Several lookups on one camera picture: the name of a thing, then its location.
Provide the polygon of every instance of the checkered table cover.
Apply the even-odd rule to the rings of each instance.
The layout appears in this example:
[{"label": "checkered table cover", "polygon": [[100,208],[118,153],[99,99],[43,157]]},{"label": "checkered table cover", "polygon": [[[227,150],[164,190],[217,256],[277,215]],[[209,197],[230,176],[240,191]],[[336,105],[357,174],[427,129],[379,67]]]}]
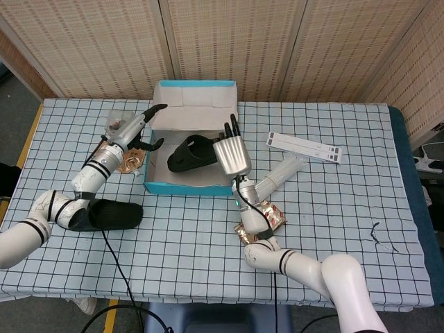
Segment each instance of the checkered table cover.
[{"label": "checkered table cover", "polygon": [[[2,230],[28,214],[47,189],[72,196],[70,181],[104,133],[111,109],[146,110],[150,101],[47,99]],[[261,180],[284,157],[266,146],[269,131],[342,147],[342,165],[311,159],[271,195],[288,223],[276,232],[283,248],[324,260],[348,253],[363,266],[378,309],[433,305],[429,276],[402,183],[386,105],[238,103],[252,179]],[[150,131],[144,131],[148,141]],[[138,300],[273,302],[272,276],[244,261],[233,227],[232,198],[155,196],[142,176],[114,173],[97,197],[144,206],[138,228],[108,238]],[[100,232],[53,225],[43,247],[0,271],[0,299],[29,295],[127,299]],[[277,277],[281,304],[329,306],[316,292]]]}]

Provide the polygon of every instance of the white ruler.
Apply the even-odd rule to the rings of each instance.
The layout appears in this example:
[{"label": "white ruler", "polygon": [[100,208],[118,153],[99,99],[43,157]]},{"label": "white ruler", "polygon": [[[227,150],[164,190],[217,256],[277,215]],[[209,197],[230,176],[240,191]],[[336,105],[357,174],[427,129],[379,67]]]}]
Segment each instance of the white ruler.
[{"label": "white ruler", "polygon": [[337,164],[340,164],[342,159],[342,148],[275,132],[268,134],[266,145]]}]

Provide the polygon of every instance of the cardboard box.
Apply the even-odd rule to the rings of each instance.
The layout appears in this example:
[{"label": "cardboard box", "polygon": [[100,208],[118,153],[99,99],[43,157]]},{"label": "cardboard box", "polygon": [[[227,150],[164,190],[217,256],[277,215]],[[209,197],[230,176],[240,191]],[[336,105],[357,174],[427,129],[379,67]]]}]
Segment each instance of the cardboard box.
[{"label": "cardboard box", "polygon": [[154,91],[154,104],[166,103],[151,119],[151,143],[163,145],[149,153],[145,187],[152,194],[231,196],[231,184],[219,163],[180,173],[170,172],[168,157],[193,134],[219,136],[230,114],[237,118],[237,87],[234,81],[161,80]]}]

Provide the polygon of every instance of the white robotic arm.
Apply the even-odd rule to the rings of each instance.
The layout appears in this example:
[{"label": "white robotic arm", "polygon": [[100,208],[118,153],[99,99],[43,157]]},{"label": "white robotic arm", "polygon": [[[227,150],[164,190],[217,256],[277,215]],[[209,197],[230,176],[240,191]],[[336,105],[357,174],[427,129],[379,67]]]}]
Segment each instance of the white robotic arm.
[{"label": "white robotic arm", "polygon": [[7,269],[28,257],[51,236],[49,222],[56,222],[71,229],[84,218],[89,202],[111,176],[123,159],[123,153],[131,148],[148,151],[158,149],[163,139],[154,145],[141,142],[141,131],[155,113],[166,104],[154,105],[125,123],[110,138],[109,144],[97,151],[83,165],[71,181],[75,198],[70,199],[60,192],[44,192],[33,203],[29,215],[12,228],[0,234],[0,269]]},{"label": "white robotic arm", "polygon": [[213,147],[225,173],[234,178],[232,190],[245,231],[259,239],[245,247],[248,265],[281,273],[320,293],[336,307],[342,333],[387,333],[370,301],[361,265],[355,258],[331,255],[320,263],[279,246],[267,218],[259,210],[261,200],[257,192],[263,196],[264,184],[255,186],[246,177],[251,169],[250,158],[234,116],[231,120],[233,131],[227,130],[230,125],[226,123],[226,138]]}]

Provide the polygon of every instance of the box lid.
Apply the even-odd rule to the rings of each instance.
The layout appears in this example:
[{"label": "box lid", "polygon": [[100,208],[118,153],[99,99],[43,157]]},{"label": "box lid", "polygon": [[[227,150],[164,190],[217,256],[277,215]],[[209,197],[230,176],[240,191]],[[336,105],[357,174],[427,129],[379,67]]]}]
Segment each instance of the box lid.
[{"label": "box lid", "polygon": [[237,87],[231,80],[161,80],[154,104],[168,104],[150,121],[153,130],[223,130],[237,118]]}]

